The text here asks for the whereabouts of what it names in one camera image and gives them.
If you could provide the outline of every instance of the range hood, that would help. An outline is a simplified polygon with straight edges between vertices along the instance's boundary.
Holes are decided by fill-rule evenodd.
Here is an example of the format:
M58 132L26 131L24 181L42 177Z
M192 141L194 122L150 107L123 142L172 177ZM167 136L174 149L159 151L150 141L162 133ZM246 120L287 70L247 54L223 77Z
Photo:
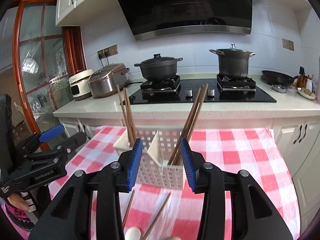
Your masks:
M137 41L179 33L251 33L252 0L118 1Z

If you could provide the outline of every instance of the black glass cooktop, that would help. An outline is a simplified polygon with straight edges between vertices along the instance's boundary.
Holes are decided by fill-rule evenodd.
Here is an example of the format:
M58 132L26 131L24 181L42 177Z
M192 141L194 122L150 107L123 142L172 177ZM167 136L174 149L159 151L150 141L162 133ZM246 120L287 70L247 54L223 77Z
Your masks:
M221 91L216 79L184 79L177 93L142 94L139 89L130 98L131 105L188 103L196 98L199 87L208 83L214 89L214 98L206 97L205 102L263 102L276 103L276 100L265 91L256 87L256 91ZM192 98L186 97L186 89L192 89Z

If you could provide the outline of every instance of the black wok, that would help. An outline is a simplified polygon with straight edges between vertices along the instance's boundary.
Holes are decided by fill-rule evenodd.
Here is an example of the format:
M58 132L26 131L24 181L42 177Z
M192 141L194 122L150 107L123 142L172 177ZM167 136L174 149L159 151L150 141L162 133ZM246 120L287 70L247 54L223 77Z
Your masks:
M275 71L263 70L262 75L269 85L290 87L294 81L293 77Z

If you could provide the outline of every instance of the kitchen counter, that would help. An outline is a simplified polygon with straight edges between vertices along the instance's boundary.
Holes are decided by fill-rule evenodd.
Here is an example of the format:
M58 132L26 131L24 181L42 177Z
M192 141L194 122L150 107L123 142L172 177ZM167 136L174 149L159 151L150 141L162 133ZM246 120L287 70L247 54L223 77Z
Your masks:
M181 79L215 78L216 73L199 73L180 75ZM261 80L261 75L249 75L257 86L272 96L277 103L204 103L200 120L219 119L265 119L285 117L320 116L320 104L300 96L294 87L286 94L280 94ZM140 88L140 84L128 87L129 95ZM192 103L132 105L135 119L144 120L186 120ZM55 117L122 119L122 110L118 94L107 98L93 97L72 101L53 113Z

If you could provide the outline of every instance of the beige plastic basket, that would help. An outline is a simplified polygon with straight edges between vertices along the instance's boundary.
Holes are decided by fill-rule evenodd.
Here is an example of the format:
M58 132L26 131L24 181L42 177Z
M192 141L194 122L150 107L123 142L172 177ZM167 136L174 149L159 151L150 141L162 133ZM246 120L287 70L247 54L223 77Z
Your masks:
M137 182L158 187L183 189L186 179L183 165L167 166L182 132L181 127L136 127L143 143ZM113 147L118 154L128 151L128 133L125 131Z

